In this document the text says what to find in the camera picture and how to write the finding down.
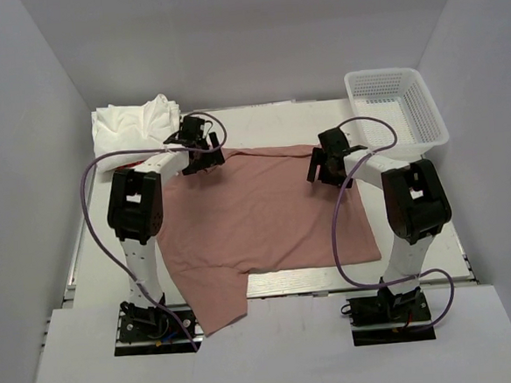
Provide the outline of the pink t shirt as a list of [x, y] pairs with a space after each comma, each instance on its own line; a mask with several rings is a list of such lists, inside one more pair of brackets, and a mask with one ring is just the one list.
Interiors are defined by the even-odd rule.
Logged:
[[[222, 166], [164, 186], [157, 236], [169, 276], [206, 335], [248, 313], [252, 273], [335, 265], [331, 227], [339, 191], [306, 181], [311, 146], [224, 155]], [[358, 189], [344, 195], [336, 227], [340, 263], [380, 260]]]

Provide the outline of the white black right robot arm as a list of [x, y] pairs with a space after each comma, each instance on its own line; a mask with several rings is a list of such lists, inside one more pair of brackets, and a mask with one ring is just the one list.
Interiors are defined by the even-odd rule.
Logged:
[[[339, 187], [331, 227], [335, 266], [353, 286], [387, 290], [378, 301], [379, 310], [390, 321], [401, 320], [411, 308], [407, 295], [415, 294], [419, 288], [429, 246], [452, 218], [436, 168], [427, 158], [410, 163], [385, 156], [386, 150], [396, 146], [397, 134], [392, 135], [391, 144], [372, 150], [350, 145], [339, 127], [322, 132], [318, 140], [319, 146], [311, 154], [307, 181]], [[375, 285], [349, 279], [338, 256], [337, 218], [346, 189], [354, 180], [381, 189], [388, 224], [394, 233], [387, 269]]]

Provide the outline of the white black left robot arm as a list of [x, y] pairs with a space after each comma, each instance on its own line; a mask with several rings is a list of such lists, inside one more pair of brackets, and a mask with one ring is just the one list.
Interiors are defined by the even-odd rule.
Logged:
[[147, 309], [139, 327], [150, 338], [162, 337], [169, 329], [169, 316], [154, 308], [165, 302], [155, 251], [165, 217], [163, 187], [178, 174], [196, 174], [225, 163], [221, 147], [227, 132], [219, 138], [206, 130], [207, 124], [218, 122], [204, 112], [185, 115], [157, 154], [112, 176], [108, 226], [120, 241], [129, 270], [129, 302]]

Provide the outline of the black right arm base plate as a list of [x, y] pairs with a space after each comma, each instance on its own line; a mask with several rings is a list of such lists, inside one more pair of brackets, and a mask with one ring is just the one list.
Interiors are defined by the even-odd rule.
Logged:
[[436, 338], [423, 292], [416, 301], [390, 309], [378, 296], [347, 299], [340, 314], [350, 320], [354, 346], [405, 344]]

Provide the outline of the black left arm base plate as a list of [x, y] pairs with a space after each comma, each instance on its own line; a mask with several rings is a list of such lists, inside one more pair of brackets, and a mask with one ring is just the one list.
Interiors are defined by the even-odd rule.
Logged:
[[114, 354], [116, 357], [196, 352], [204, 339], [198, 320], [185, 305], [171, 306], [173, 317], [159, 308], [120, 304]]

